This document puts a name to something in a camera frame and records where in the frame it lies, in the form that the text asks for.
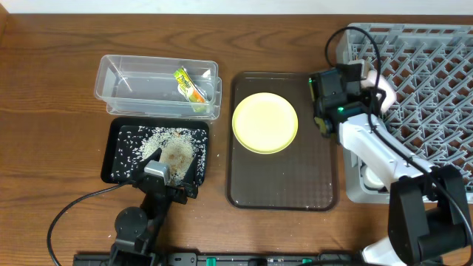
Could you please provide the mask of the yellow plate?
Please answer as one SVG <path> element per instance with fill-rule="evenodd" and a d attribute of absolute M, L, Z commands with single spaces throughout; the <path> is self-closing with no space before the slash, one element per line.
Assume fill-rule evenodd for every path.
<path fill-rule="evenodd" d="M 257 154 L 274 154 L 296 138 L 299 120 L 291 103 L 277 94 L 259 92 L 239 102 L 231 120 L 237 141 Z"/>

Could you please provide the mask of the white bowl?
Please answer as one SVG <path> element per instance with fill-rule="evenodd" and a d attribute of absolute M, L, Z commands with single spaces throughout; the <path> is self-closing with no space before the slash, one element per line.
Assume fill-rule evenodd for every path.
<path fill-rule="evenodd" d="M 370 70 L 367 73 L 367 78 L 361 81 L 361 87 L 365 89 L 374 86 L 377 74 L 378 73 L 375 70 Z M 381 76 L 379 79 L 378 88 L 386 95 L 383 103 L 381 104 L 381 113 L 384 114 L 396 102 L 397 96 L 395 90 L 383 76 Z"/>

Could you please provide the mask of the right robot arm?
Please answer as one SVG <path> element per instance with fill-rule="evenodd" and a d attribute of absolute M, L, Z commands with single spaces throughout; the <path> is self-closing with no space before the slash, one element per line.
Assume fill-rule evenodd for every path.
<path fill-rule="evenodd" d="M 227 197 L 239 208 L 327 211 L 338 199 L 334 143 L 357 180 L 386 189 L 389 233 L 362 250 L 369 265 L 418 265 L 471 238 L 460 172 L 417 157 L 378 122 L 390 85 L 360 64 L 303 76 L 245 73 L 233 82 Z"/>

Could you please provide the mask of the rice pile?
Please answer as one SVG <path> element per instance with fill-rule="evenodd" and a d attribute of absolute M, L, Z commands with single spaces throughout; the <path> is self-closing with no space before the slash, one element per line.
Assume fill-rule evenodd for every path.
<path fill-rule="evenodd" d="M 204 129 L 157 126 L 122 126 L 113 145 L 112 169 L 105 174 L 111 182 L 131 177 L 138 164 L 161 149 L 160 161 L 170 167 L 171 185 L 179 185 L 194 158 L 197 184 L 204 181 L 208 132 Z"/>

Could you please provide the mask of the green snack wrapper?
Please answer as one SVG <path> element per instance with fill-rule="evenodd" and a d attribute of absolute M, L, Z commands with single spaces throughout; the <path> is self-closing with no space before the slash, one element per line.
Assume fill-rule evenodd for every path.
<path fill-rule="evenodd" d="M 177 69 L 174 74 L 174 78 L 176 79 L 178 85 L 184 85 L 188 89 L 188 98 L 186 98 L 189 102 L 192 103 L 206 103 L 207 100 L 204 94 L 200 91 L 200 88 L 192 81 L 189 74 L 186 72 L 184 68 Z"/>

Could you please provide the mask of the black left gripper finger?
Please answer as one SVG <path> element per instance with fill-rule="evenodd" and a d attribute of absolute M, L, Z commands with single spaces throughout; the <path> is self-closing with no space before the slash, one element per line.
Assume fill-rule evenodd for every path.
<path fill-rule="evenodd" d="M 198 184 L 197 184 L 197 161 L 198 158 L 194 157 L 191 161 L 188 170 L 182 179 L 181 185 L 184 188 L 187 197 L 196 199 L 198 195 Z"/>
<path fill-rule="evenodd" d="M 161 153 L 162 153 L 162 149 L 158 148 L 146 159 L 140 161 L 136 165 L 136 168 L 134 169 L 134 171 L 132 172 L 132 180 L 138 181 L 138 180 L 143 179 L 143 177 L 147 175 L 147 173 L 144 172 L 144 168 L 147 165 L 147 163 L 151 160 L 156 160 L 159 162 Z"/>

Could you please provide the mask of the white cup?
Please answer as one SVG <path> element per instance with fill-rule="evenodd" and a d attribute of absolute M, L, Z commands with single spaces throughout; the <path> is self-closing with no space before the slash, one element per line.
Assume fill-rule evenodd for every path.
<path fill-rule="evenodd" d="M 360 169 L 361 177 L 363 179 L 364 186 L 369 190 L 380 191 L 385 188 L 382 181 L 374 174 L 374 172 L 366 165 L 363 165 Z"/>

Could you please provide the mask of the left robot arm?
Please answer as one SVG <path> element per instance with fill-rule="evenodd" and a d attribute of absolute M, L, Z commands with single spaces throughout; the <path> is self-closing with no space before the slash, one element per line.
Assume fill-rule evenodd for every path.
<path fill-rule="evenodd" d="M 160 163 L 161 153 L 162 149 L 154 151 L 131 175 L 132 186 L 145 197 L 140 206 L 125 208 L 117 215 L 110 266 L 155 266 L 166 260 L 155 251 L 156 240 L 171 204 L 187 203 L 187 192 L 166 185 L 165 174 L 169 171 Z"/>

